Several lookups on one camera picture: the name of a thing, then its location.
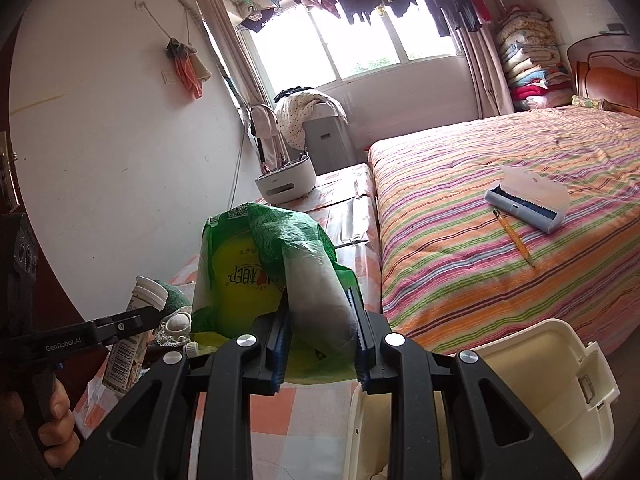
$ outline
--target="white plastic box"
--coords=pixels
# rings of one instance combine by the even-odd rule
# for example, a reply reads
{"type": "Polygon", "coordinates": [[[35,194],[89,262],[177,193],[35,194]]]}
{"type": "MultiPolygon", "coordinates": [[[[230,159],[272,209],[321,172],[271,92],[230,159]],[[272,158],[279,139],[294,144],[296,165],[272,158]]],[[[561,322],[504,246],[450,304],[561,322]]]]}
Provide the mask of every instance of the white plastic box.
{"type": "MultiPolygon", "coordinates": [[[[590,478],[613,443],[611,403],[620,394],[597,343],[585,348],[564,321],[547,319],[475,348],[535,415],[574,464],[590,478]]],[[[436,396],[443,478],[450,478],[444,414],[436,396]]],[[[351,400],[343,480],[370,480],[388,463],[391,396],[351,400]]]]}

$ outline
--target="pillow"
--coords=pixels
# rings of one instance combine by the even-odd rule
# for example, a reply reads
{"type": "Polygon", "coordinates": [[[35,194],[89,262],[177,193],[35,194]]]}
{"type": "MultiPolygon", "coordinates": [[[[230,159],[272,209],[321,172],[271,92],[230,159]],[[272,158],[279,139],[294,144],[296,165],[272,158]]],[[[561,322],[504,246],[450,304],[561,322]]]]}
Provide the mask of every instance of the pillow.
{"type": "Polygon", "coordinates": [[[596,110],[604,110],[605,102],[606,101],[604,99],[589,99],[579,95],[574,95],[571,99],[571,104],[573,106],[581,108],[596,108],[596,110]]]}

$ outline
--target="light switch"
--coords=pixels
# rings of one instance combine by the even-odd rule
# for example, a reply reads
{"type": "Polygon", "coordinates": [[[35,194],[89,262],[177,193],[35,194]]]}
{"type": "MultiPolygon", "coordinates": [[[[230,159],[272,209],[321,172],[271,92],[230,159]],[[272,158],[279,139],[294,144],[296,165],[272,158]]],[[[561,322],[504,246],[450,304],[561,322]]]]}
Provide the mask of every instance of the light switch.
{"type": "Polygon", "coordinates": [[[162,70],[162,80],[165,85],[175,85],[178,82],[178,77],[171,70],[162,70]]]}

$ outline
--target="window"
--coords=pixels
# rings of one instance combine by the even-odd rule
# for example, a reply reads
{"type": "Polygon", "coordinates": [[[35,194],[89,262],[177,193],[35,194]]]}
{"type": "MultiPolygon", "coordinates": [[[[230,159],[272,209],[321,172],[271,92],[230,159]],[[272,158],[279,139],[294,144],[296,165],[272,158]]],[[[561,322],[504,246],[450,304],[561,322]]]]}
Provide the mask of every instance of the window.
{"type": "Polygon", "coordinates": [[[371,25],[361,22],[359,18],[349,25],[339,4],[336,8],[340,12],[340,20],[321,9],[312,9],[311,16],[318,25],[341,78],[400,61],[382,17],[377,12],[371,15],[371,25]]]}
{"type": "Polygon", "coordinates": [[[271,18],[251,36],[275,94],[294,86],[316,87],[335,80],[320,38],[302,5],[271,18]]]}
{"type": "Polygon", "coordinates": [[[260,32],[241,33],[267,92],[274,97],[294,86],[319,87],[358,74],[434,56],[453,56],[451,38],[441,38],[424,0],[401,18],[375,10],[371,24],[349,25],[321,9],[294,6],[271,18],[260,32]]]}
{"type": "Polygon", "coordinates": [[[396,18],[392,12],[388,13],[409,60],[445,54],[453,56],[456,47],[451,38],[440,37],[424,0],[415,1],[418,6],[409,6],[402,18],[396,18]]]}

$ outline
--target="folded blanket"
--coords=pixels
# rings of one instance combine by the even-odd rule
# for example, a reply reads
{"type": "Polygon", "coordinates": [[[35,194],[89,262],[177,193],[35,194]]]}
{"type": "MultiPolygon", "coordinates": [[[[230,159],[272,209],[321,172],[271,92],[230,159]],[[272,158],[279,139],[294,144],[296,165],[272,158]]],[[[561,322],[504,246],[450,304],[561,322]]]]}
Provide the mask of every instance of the folded blanket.
{"type": "Polygon", "coordinates": [[[509,85],[509,88],[521,88],[528,84],[536,84],[538,86],[547,87],[558,83],[571,82],[571,78],[562,72],[554,72],[551,74],[545,74],[544,72],[535,72],[532,76],[525,77],[520,81],[516,81],[509,85]]]}
{"type": "Polygon", "coordinates": [[[554,66],[542,66],[540,64],[537,64],[535,66],[532,66],[528,70],[525,70],[525,71],[520,72],[519,74],[517,74],[515,76],[510,77],[508,79],[508,83],[509,83],[509,85],[511,85],[512,83],[516,83],[518,81],[524,80],[527,77],[529,77],[529,81],[531,81],[531,79],[540,78],[541,76],[544,76],[546,74],[551,74],[553,72],[560,72],[560,67],[557,66],[557,65],[554,65],[554,66]]]}
{"type": "Polygon", "coordinates": [[[555,64],[560,61],[560,53],[557,50],[555,52],[552,50],[536,50],[535,46],[521,48],[520,50],[516,51],[513,56],[503,62],[502,69],[505,72],[510,72],[511,70],[516,68],[519,63],[522,63],[527,59],[531,61],[555,60],[555,64]]]}
{"type": "Polygon", "coordinates": [[[535,7],[524,7],[519,4],[510,6],[505,12],[505,16],[506,18],[503,18],[498,22],[502,26],[505,26],[513,18],[517,18],[518,16],[527,16],[528,18],[535,18],[536,20],[543,20],[545,22],[550,20],[548,16],[545,16],[540,12],[540,9],[536,9],[535,7]]]}
{"type": "Polygon", "coordinates": [[[500,54],[504,54],[514,43],[521,43],[527,46],[556,46],[556,38],[554,36],[545,36],[543,32],[538,30],[519,30],[511,34],[498,50],[500,54]]]}
{"type": "Polygon", "coordinates": [[[542,67],[546,67],[546,66],[557,66],[558,63],[560,63],[560,54],[556,54],[555,56],[551,57],[551,59],[547,60],[547,61],[538,61],[535,60],[533,58],[529,58],[524,60],[521,63],[518,63],[516,66],[514,66],[511,70],[509,70],[507,72],[506,77],[508,79],[514,78],[516,76],[518,76],[519,74],[526,72],[527,70],[535,67],[535,66],[542,66],[542,67]]]}
{"type": "Polygon", "coordinates": [[[558,52],[556,46],[543,46],[543,45],[525,45],[523,43],[512,44],[505,52],[500,56],[500,60],[505,62],[515,56],[520,50],[528,54],[533,52],[548,52],[550,54],[558,52]]]}
{"type": "Polygon", "coordinates": [[[524,16],[525,18],[533,18],[534,20],[542,20],[543,22],[548,21],[548,18],[539,10],[524,10],[524,8],[521,7],[519,9],[514,9],[513,12],[508,14],[507,17],[503,20],[500,20],[499,23],[504,27],[507,23],[514,20],[515,18],[519,18],[520,16],[524,16]]]}
{"type": "Polygon", "coordinates": [[[498,43],[503,43],[511,34],[518,30],[538,30],[540,32],[544,32],[545,34],[551,35],[552,30],[549,27],[547,22],[543,22],[542,20],[536,20],[533,18],[528,18],[527,16],[519,16],[514,18],[509,23],[507,23],[500,32],[496,35],[496,40],[498,43]]]}
{"type": "Polygon", "coordinates": [[[552,90],[546,95],[532,95],[526,98],[531,110],[540,108],[555,108],[557,106],[570,105],[574,91],[571,88],[552,90]]]}
{"type": "Polygon", "coordinates": [[[540,86],[536,83],[531,83],[526,86],[511,89],[511,98],[514,101],[519,101],[533,95],[546,95],[553,90],[563,90],[566,88],[571,88],[571,83],[569,81],[558,83],[548,87],[540,86]]]}

